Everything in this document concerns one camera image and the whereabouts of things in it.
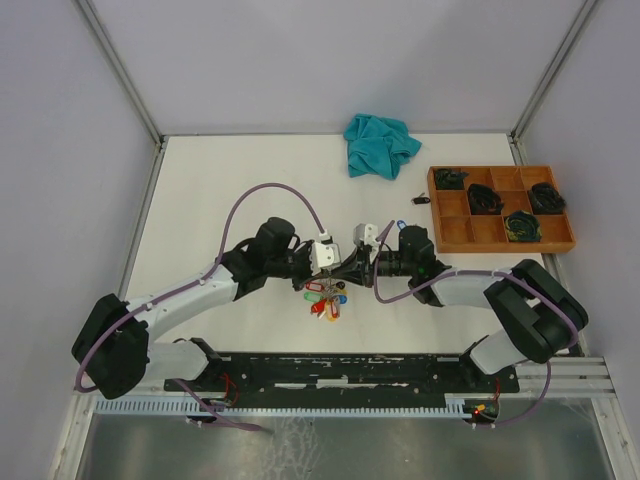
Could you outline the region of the large metal keyring yellow handle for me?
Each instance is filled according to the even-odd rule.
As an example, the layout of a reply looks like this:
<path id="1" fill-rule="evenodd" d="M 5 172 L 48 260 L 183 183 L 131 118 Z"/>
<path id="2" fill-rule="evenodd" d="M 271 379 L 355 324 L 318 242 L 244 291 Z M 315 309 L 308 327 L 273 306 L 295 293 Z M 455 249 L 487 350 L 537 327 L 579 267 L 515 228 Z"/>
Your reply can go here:
<path id="1" fill-rule="evenodd" d="M 303 289 L 303 298 L 311 306 L 321 299 L 326 300 L 326 313 L 321 317 L 314 315 L 318 319 L 325 319 L 335 322 L 341 317 L 341 308 L 348 302 L 346 282 L 328 278 L 309 282 Z"/>

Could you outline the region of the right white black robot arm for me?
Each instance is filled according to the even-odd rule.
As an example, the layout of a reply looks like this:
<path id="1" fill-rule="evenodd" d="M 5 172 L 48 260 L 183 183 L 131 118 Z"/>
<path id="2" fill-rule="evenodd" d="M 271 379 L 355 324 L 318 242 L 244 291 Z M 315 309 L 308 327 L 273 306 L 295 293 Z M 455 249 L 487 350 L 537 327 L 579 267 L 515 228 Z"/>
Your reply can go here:
<path id="1" fill-rule="evenodd" d="M 532 259 L 499 270 L 456 269 L 439 260 L 425 228 L 403 226 L 398 247 L 385 246 L 372 224 L 354 230 L 354 251 L 333 270 L 335 278 L 375 289 L 382 277 L 404 277 L 410 296 L 431 307 L 492 311 L 501 328 L 475 342 L 458 368 L 467 389 L 481 391 L 498 371 L 523 361 L 543 364 L 573 347 L 589 322 L 585 308 Z"/>

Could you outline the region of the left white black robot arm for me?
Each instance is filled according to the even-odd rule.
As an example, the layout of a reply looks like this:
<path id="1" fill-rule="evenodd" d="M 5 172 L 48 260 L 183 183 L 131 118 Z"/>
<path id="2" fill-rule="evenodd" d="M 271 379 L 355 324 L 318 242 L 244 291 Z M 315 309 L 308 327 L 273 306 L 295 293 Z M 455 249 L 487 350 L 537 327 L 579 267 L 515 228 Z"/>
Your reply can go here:
<path id="1" fill-rule="evenodd" d="M 291 223 L 271 217 L 255 236 L 172 287 L 130 300 L 115 294 L 100 298 L 71 349 L 80 365 L 78 375 L 88 377 L 93 383 L 89 389 L 108 400 L 153 380 L 178 378 L 212 389 L 221 378 L 212 349 L 202 340 L 162 343 L 160 337 L 262 288 L 269 278 L 288 279 L 301 289 L 340 262 L 339 248 L 328 233 L 301 241 Z"/>

